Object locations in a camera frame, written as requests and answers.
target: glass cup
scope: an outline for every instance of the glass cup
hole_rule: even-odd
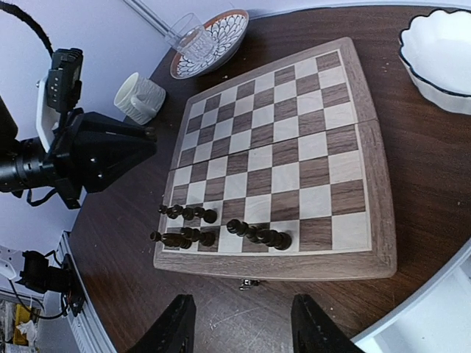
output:
[[[167,32],[166,41],[194,63],[203,63],[216,50],[216,41],[194,13],[183,16]]]

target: decorative plate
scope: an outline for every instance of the decorative plate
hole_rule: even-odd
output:
[[[176,53],[171,62],[170,74],[175,79],[188,79],[207,74],[227,62],[237,51],[247,32],[249,13],[229,10],[205,23],[205,28],[216,41],[216,50],[205,62],[195,64]]]
[[[400,33],[400,59],[419,92],[443,110],[471,115],[471,13],[435,10]]]

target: chessboard border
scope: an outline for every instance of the chessboard border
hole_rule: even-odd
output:
[[[284,57],[283,59],[279,59],[273,63],[248,71],[245,74],[234,77],[233,79],[229,79],[226,82],[192,96],[186,102],[185,113],[180,125],[180,131],[178,133],[174,154],[171,159],[170,169],[174,170],[178,168],[180,152],[182,151],[183,139],[186,133],[186,128],[183,127],[188,126],[191,106],[193,104],[203,99],[209,98],[217,93],[221,93],[223,90],[240,85],[241,83],[244,83],[250,79],[254,79],[269,72],[293,65],[299,61],[309,59],[310,57],[315,57],[321,54],[326,54],[329,51],[337,50],[339,50],[341,53],[341,59],[343,61],[344,70],[347,74],[347,83],[353,98],[353,104],[355,105],[358,123],[378,119],[376,116],[371,93],[369,92],[368,84],[366,83],[366,77],[364,76],[363,69],[361,68],[360,59],[356,53],[353,40],[352,38],[344,37],[321,44],[314,48],[300,51],[299,53],[290,55],[288,57]]]
[[[378,118],[366,85],[355,47],[350,38],[342,38],[291,55],[262,68],[250,71],[206,90],[188,100],[182,124],[188,123],[190,106],[234,85],[239,85],[266,72],[276,70],[281,65],[290,65],[326,51],[340,49],[344,67],[348,75],[351,92],[358,116],[357,129],[361,150],[364,156],[365,179],[368,187],[372,250],[342,254],[296,254],[296,256],[248,257],[239,255],[205,255],[180,252],[163,252],[162,243],[157,243],[154,267],[162,270],[201,274],[218,277],[237,277],[268,280],[342,280],[372,279],[392,276],[397,270],[396,232],[394,209],[386,164],[383,138]],[[179,140],[185,129],[180,129]],[[173,163],[178,161],[180,148],[175,150]],[[169,204],[174,168],[169,172],[164,194],[164,204]],[[164,232],[166,219],[159,223],[159,231]]]

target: light square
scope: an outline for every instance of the light square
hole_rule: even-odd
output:
[[[203,204],[203,208],[205,210],[215,210],[216,213],[218,214],[218,218],[216,219],[216,222],[209,224],[206,223],[203,218],[201,218],[201,227],[214,227],[214,226],[219,226],[221,225],[221,219],[222,219],[222,200],[221,201],[210,201],[210,202],[205,202]]]
[[[184,168],[178,168],[175,171],[174,186],[190,183],[192,165]]]
[[[216,124],[216,128],[214,129],[214,140],[219,140],[220,138],[226,138],[230,136],[231,132],[233,131],[233,118],[223,121],[221,123]]]
[[[294,64],[294,74],[297,79],[317,73],[316,58],[312,57]]]
[[[298,115],[315,112],[316,110],[321,110],[323,107],[321,90],[315,90],[314,92],[297,97]]]
[[[300,160],[311,160],[327,156],[327,137],[325,132],[302,136],[298,138],[297,142]]]
[[[370,250],[371,241],[368,234],[365,212],[335,215],[332,217],[333,250]]]
[[[296,190],[300,188],[300,164],[292,163],[273,167],[272,192]]]
[[[245,199],[244,222],[248,224],[269,223],[271,208],[271,194],[247,197]]]
[[[273,141],[283,141],[290,138],[297,138],[300,135],[298,128],[298,117],[277,121],[274,125]]]
[[[237,87],[231,87],[224,90],[221,94],[221,101],[219,102],[219,106],[223,107],[226,104],[236,101],[236,97],[237,97]]]
[[[289,81],[282,85],[275,86],[275,103],[284,101],[296,96],[296,81]]]
[[[226,176],[224,200],[240,199],[247,194],[247,173]]]
[[[223,177],[226,175],[226,170],[227,156],[210,160],[208,166],[208,179]]]
[[[198,144],[199,130],[193,131],[183,138],[182,151],[186,149],[192,149]]]
[[[201,128],[214,125],[218,119],[218,110],[213,109],[203,114],[203,120],[201,121]]]
[[[229,153],[249,149],[252,139],[252,130],[246,130],[230,137]]]
[[[351,102],[334,105],[324,109],[326,129],[335,129],[336,127],[356,123],[355,114]]]
[[[243,240],[244,237],[230,234],[226,227],[221,227],[221,232],[219,233],[218,252],[241,253]]]
[[[330,185],[300,190],[300,219],[332,215]]]
[[[344,69],[341,66],[319,72],[319,84],[321,88],[327,88],[344,82]]]
[[[196,147],[196,151],[194,153],[194,162],[202,162],[203,160],[209,160],[211,157],[211,149],[213,148],[213,143],[203,143]]]
[[[249,150],[249,171],[272,167],[272,145]]]
[[[330,183],[362,179],[360,151],[350,151],[329,156]]]
[[[194,182],[188,186],[186,204],[202,204],[205,200],[206,180]]]
[[[197,101],[191,106],[189,118],[194,118],[195,116],[201,115],[205,112],[206,100]]]
[[[235,109],[234,109],[234,116],[241,115],[241,114],[249,112],[250,110],[253,110],[253,99],[254,99],[254,96],[252,94],[251,96],[248,96],[248,97],[245,97],[243,99],[239,99],[238,101],[236,101]]]
[[[268,90],[275,86],[275,73],[269,72],[255,79],[255,93]]]
[[[275,120],[275,106],[273,104],[254,110],[252,113],[252,128],[267,125]]]
[[[278,232],[284,232],[291,236],[291,246],[287,250],[276,250],[275,248],[269,248],[268,252],[271,253],[286,253],[286,252],[298,252],[300,250],[300,221],[278,221],[270,223],[270,229],[277,230]]]

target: patterned plate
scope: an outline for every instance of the patterned plate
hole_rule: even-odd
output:
[[[227,62],[237,51],[244,39],[249,23],[245,10],[229,10],[205,23],[205,28],[216,40],[214,54],[205,62],[195,64],[180,53],[171,62],[170,74],[175,79],[207,74]]]

